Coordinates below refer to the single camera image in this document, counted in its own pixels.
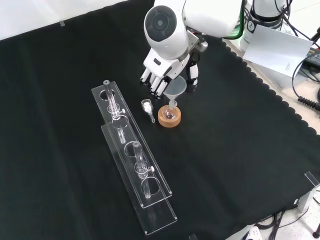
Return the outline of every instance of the wooden ring stand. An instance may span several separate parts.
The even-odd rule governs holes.
[[[163,107],[161,107],[158,111],[158,121],[159,123],[164,126],[165,128],[173,128],[175,126],[177,126],[180,121],[181,121],[181,111],[178,107],[175,107],[176,111],[177,111],[177,116],[173,119],[167,119],[164,118],[164,116],[162,115],[162,112],[164,110],[165,107],[167,107],[168,105],[165,105]]]

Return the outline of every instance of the acrylic test tube rack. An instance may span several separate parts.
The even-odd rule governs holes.
[[[105,121],[101,126],[130,200],[146,235],[177,221],[172,192],[118,86],[108,80],[92,89]]]

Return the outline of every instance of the white paper card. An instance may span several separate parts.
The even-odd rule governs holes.
[[[312,44],[309,40],[257,25],[243,58],[292,77]]]

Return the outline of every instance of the table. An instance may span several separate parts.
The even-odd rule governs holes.
[[[100,129],[91,89],[105,79],[172,190],[178,221],[150,240],[225,240],[307,193],[305,172],[320,176],[316,133],[220,39],[201,55],[196,91],[177,99],[180,125],[150,122],[139,80],[152,5],[127,1],[0,42],[2,239],[145,239]]]

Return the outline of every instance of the robot finger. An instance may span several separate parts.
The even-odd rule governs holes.
[[[155,91],[155,96],[157,98],[160,98],[162,93],[164,92],[164,90],[166,89],[168,83],[165,80],[162,80],[159,87],[157,88],[157,90]]]
[[[151,94],[155,94],[155,91],[157,90],[159,84],[161,82],[161,79],[159,77],[156,77],[151,85],[151,88],[150,88],[150,92]]]
[[[193,93],[196,90],[197,84],[198,84],[198,76],[199,76],[199,70],[197,63],[194,61],[191,61],[189,66],[186,68],[186,75],[187,75],[187,87],[186,92],[187,93]]]
[[[146,68],[146,69],[144,70],[141,78],[140,78],[140,81],[141,81],[142,83],[146,84],[146,83],[147,83],[147,78],[149,77],[150,73],[151,73],[150,70],[149,70],[148,68]]]
[[[152,84],[154,83],[156,79],[156,75],[155,74],[151,74],[150,80],[149,80],[149,86],[152,86]]]

